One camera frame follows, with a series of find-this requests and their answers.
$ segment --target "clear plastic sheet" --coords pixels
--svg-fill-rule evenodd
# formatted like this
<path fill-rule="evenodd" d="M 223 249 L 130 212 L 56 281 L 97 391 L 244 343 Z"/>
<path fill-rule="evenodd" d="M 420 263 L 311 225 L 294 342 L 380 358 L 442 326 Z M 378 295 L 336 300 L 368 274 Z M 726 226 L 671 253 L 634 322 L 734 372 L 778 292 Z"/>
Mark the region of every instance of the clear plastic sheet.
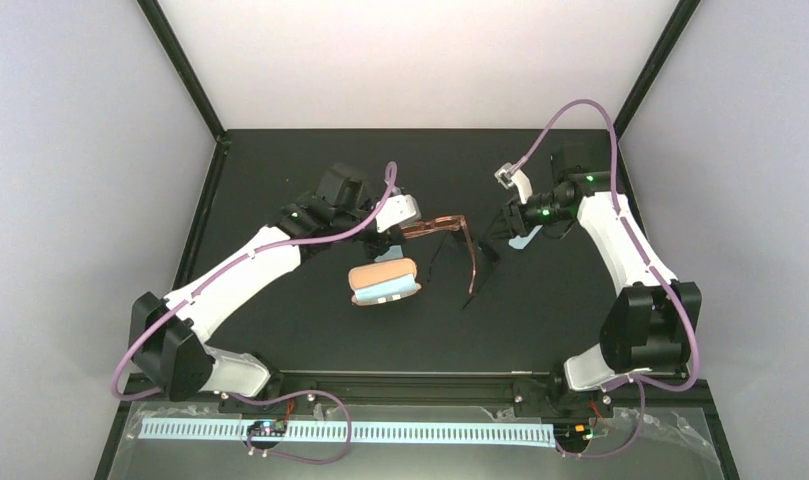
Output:
<path fill-rule="evenodd" d="M 653 415 L 646 412 L 640 438 L 690 449 L 715 465 L 719 465 L 716 448 L 690 425 L 686 417 L 672 410 L 654 409 L 653 412 Z M 633 433 L 637 428 L 639 416 L 638 409 L 615 408 L 613 418 L 607 419 L 606 422 L 597 421 L 596 428 L 593 429 L 594 436 L 605 436 L 611 429 Z"/>
<path fill-rule="evenodd" d="M 536 418 L 516 418 L 512 409 L 480 407 L 417 407 L 417 406 L 352 406 L 349 412 L 354 420 L 362 421 L 416 421 L 416 422 L 500 422 L 539 423 Z M 261 462 L 249 462 L 247 452 L 239 442 L 203 442 L 188 440 L 142 440 L 138 434 L 146 418 L 220 418 L 240 420 L 240 415 L 222 415 L 216 403 L 173 404 L 169 402 L 136 402 L 131 407 L 114 464 L 108 478 L 138 480 L 185 478 L 214 478 L 225 465 L 245 472 L 237 478 L 257 478 Z M 295 416 L 296 419 L 344 420 L 342 411 L 333 406 L 317 405 L 313 415 Z M 614 418 L 594 421 L 595 436 L 589 453 L 609 451 L 621 445 L 634 431 L 639 418 L 636 409 L 616 409 Z M 637 445 L 622 455 L 608 460 L 581 461 L 564 459 L 549 449 L 494 446 L 418 446 L 418 445 L 356 445 L 343 459 L 344 466 L 336 467 L 368 475 L 380 474 L 373 469 L 395 471 L 396 478 L 419 476 L 431 471 L 443 475 L 463 474 L 475 468 L 467 478 L 494 478 L 497 472 L 549 472 L 553 478 L 577 478 L 608 472 L 614 479 L 650 478 L 662 465 L 673 468 L 670 480 L 681 478 L 721 479 L 719 459 L 709 441 L 709 430 L 701 409 L 649 408 L 643 419 L 643 432 Z M 281 443 L 279 451 L 323 458 L 339 448 L 334 444 Z M 265 463 L 273 469 L 269 473 L 282 478 L 292 475 L 316 475 L 314 468 L 293 462 Z"/>
<path fill-rule="evenodd" d="M 127 470 L 133 457 L 133 447 L 136 445 L 139 431 L 142 429 L 142 421 L 146 418 L 235 418 L 239 420 L 241 416 L 219 413 L 217 403 L 133 402 L 118 442 L 118 448 L 115 451 L 108 480 L 128 478 Z"/>

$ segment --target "black table surface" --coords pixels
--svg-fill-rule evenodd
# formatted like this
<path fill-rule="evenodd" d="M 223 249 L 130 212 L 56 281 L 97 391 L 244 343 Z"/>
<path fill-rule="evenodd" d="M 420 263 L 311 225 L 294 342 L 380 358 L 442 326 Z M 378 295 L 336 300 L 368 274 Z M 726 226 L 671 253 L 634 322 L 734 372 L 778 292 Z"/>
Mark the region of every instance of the black table surface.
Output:
<path fill-rule="evenodd" d="M 511 198 L 493 177 L 536 138 L 535 130 L 238 130 L 206 218 L 192 278 L 242 245 L 281 206 L 315 189 L 334 163 L 357 167 L 383 186 L 397 184 L 424 219 L 464 214 L 477 236 Z M 525 167 L 534 191 L 552 187 L 549 157 L 563 142 L 589 146 L 606 169 L 603 130 L 555 130 Z M 408 242 L 419 265 L 417 295 L 384 305 L 351 304 L 347 275 L 369 263 L 356 243 L 335 245 L 239 308 L 211 345 L 257 352 L 281 370 L 359 372 L 549 371 L 598 341 L 615 298 L 610 276 L 586 232 L 538 236 L 524 251 L 494 243 L 501 261 L 465 309 L 471 263 L 443 235 Z M 428 265 L 433 263 L 430 281 Z"/>

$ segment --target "black frame edge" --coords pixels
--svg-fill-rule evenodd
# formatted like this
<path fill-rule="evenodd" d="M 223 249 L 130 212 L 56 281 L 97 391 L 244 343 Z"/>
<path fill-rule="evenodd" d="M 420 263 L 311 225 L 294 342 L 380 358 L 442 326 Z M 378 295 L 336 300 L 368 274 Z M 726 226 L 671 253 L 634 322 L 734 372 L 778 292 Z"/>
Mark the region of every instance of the black frame edge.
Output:
<path fill-rule="evenodd" d="M 121 435 L 124 433 L 124 425 L 127 423 L 127 416 L 130 414 L 130 402 L 121 402 L 115 412 L 107 442 L 104 444 L 104 451 L 101 453 L 101 460 L 95 471 L 95 480 L 106 480 L 110 476 L 113 463 L 115 462 L 115 452 L 121 443 Z"/>
<path fill-rule="evenodd" d="M 657 39 L 654 49 L 648 56 L 642 71 L 640 71 L 640 75 L 634 82 L 634 86 L 631 87 L 628 98 L 622 104 L 622 109 L 619 110 L 616 121 L 613 122 L 616 127 L 617 137 L 621 138 L 625 130 L 627 130 L 628 124 L 631 123 L 634 114 L 639 110 L 640 104 L 642 104 L 643 99 L 645 99 L 651 85 L 654 83 L 654 79 L 657 78 L 657 74 L 678 42 L 681 32 L 686 28 L 699 3 L 701 3 L 701 0 L 680 0 L 678 5 L 675 6 L 675 10 L 669 17 L 669 21 L 666 22 L 660 38 Z"/>
<path fill-rule="evenodd" d="M 198 256 L 198 249 L 201 247 L 201 238 L 204 235 L 207 218 L 210 215 L 210 205 L 212 205 L 215 198 L 221 172 L 224 169 L 227 154 L 230 150 L 232 143 L 230 137 L 230 132 L 227 132 L 222 140 L 216 143 L 215 150 L 213 150 L 213 158 L 207 170 L 207 177 L 201 189 L 195 215 L 192 217 L 189 236 L 186 237 L 186 245 L 183 247 L 183 253 L 180 256 L 180 264 L 177 266 L 177 274 L 174 277 L 172 290 L 177 290 L 192 281 L 192 267 L 195 265 L 195 258 Z"/>
<path fill-rule="evenodd" d="M 224 127 L 222 127 L 221 121 L 218 115 L 216 115 L 213 105 L 210 103 L 210 99 L 207 98 L 207 94 L 204 92 L 204 87 L 201 86 L 198 76 L 195 75 L 192 64 L 189 63 L 189 59 L 183 52 L 180 42 L 174 35 L 174 31 L 171 29 L 171 25 L 169 25 L 168 19 L 165 13 L 163 13 L 163 9 L 160 7 L 157 0 L 137 1 L 145 17 L 148 19 L 148 23 L 151 24 L 151 28 L 160 40 L 169 60 L 171 60 L 172 65 L 174 65 L 175 70 L 177 70 L 177 74 L 180 75 L 183 85 L 186 86 L 186 91 L 189 92 L 189 96 L 192 97 L 192 101 L 195 102 L 195 106 L 198 107 L 198 111 L 201 113 L 204 123 L 207 124 L 207 128 L 210 129 L 210 133 L 217 142 L 221 141 L 225 133 Z"/>

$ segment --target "light blue cloth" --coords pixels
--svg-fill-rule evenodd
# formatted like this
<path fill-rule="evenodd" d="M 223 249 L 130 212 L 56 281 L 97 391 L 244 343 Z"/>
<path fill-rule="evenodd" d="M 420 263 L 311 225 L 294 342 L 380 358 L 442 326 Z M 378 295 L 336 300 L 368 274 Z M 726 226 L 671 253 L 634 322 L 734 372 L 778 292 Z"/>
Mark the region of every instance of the light blue cloth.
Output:
<path fill-rule="evenodd" d="M 419 286 L 416 284 L 416 277 L 414 277 L 412 273 L 408 273 L 402 277 L 357 289 L 354 291 L 354 297 L 358 302 L 369 303 L 384 297 L 387 297 L 387 300 L 391 300 L 389 297 L 396 294 L 405 297 L 418 289 Z"/>

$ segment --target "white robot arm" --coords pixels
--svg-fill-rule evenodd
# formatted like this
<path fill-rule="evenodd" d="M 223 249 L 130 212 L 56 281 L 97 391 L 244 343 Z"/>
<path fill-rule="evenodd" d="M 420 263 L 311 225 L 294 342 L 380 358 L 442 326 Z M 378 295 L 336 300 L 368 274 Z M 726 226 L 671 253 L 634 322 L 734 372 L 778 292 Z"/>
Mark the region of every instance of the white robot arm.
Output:
<path fill-rule="evenodd" d="M 530 192 L 530 181 L 521 170 L 513 177 L 509 170 L 505 165 L 496 172 L 499 183 L 508 189 L 517 187 L 520 195 Z M 517 185 L 520 176 L 524 178 Z M 568 389 L 607 390 L 632 373 L 671 370 L 685 364 L 690 347 L 684 325 L 658 278 L 679 296 L 693 328 L 701 305 L 698 287 L 678 282 L 660 261 L 637 226 L 627 197 L 611 194 L 609 172 L 576 172 L 561 180 L 551 192 L 529 194 L 505 205 L 501 226 L 507 236 L 515 237 L 511 245 L 524 248 L 543 225 L 576 220 L 592 238 L 613 280 L 617 299 L 599 343 L 559 368 Z"/>
<path fill-rule="evenodd" d="M 369 256 L 403 241 L 398 226 L 420 217 L 412 196 L 397 189 L 392 193 L 368 227 L 351 237 L 365 244 Z M 335 166 L 315 192 L 281 209 L 275 221 L 199 279 L 163 299 L 150 292 L 140 297 L 133 305 L 131 343 L 157 318 L 176 313 L 145 341 L 133 362 L 172 401 L 199 391 L 258 395 L 272 375 L 262 357 L 220 350 L 207 341 L 257 292 L 330 245 L 310 239 L 341 236 L 369 220 L 366 217 L 376 206 L 364 197 L 356 174 Z M 301 239 L 301 245 L 284 244 L 292 239 Z"/>

